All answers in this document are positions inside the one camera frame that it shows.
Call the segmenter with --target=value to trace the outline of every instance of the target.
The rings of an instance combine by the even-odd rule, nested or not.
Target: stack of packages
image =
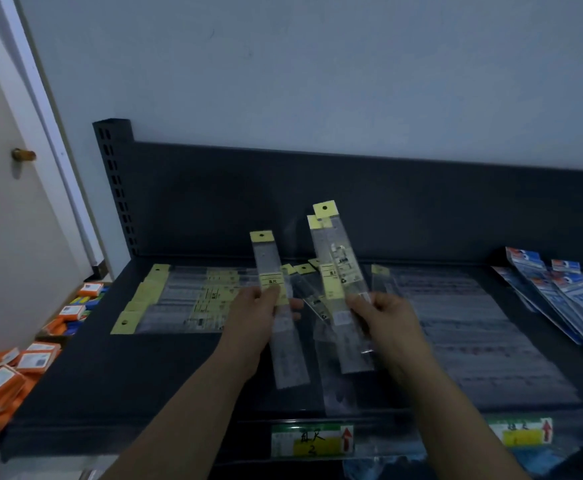
[[[104,283],[83,284],[77,291],[77,297],[41,329],[40,336],[74,335],[108,289]]]
[[[532,307],[543,313],[577,345],[583,345],[583,273],[574,261],[552,260],[549,270],[534,251],[507,248],[507,259],[527,286],[510,282]]]
[[[23,352],[14,348],[0,353],[0,430],[60,351],[58,344],[34,342]]]
[[[411,302],[447,373],[481,408],[577,404],[577,391],[495,300],[454,269],[374,266],[373,288]]]
[[[159,296],[139,305],[143,317],[135,333],[222,331],[240,288],[259,284],[254,268],[174,267]]]

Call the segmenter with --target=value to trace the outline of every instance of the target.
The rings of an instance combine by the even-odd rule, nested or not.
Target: right hand
[[[369,293],[371,303],[358,294],[348,295],[347,305],[369,326],[369,334],[389,369],[397,369],[402,382],[434,361],[418,317],[408,300],[393,294]]]

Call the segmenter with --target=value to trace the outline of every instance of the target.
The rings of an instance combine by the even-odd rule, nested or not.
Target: white door
[[[9,65],[8,59],[1,59],[6,55],[1,50],[0,44],[0,64]],[[31,100],[23,97],[15,105],[14,91],[27,94],[22,81],[8,80],[7,91],[6,74],[12,77],[10,68],[0,66],[0,350],[26,344],[91,273],[84,248],[81,254],[72,246],[76,236],[59,223],[59,218],[69,216],[55,213],[49,185],[44,188],[41,183],[41,178],[49,178],[49,167],[43,169],[43,161],[11,160],[13,148],[46,156],[51,151],[37,133],[40,121],[37,127]],[[24,121],[29,128],[26,134],[19,129]],[[33,141],[37,147],[28,148],[26,142]],[[55,195],[67,199],[59,184],[61,190]]]

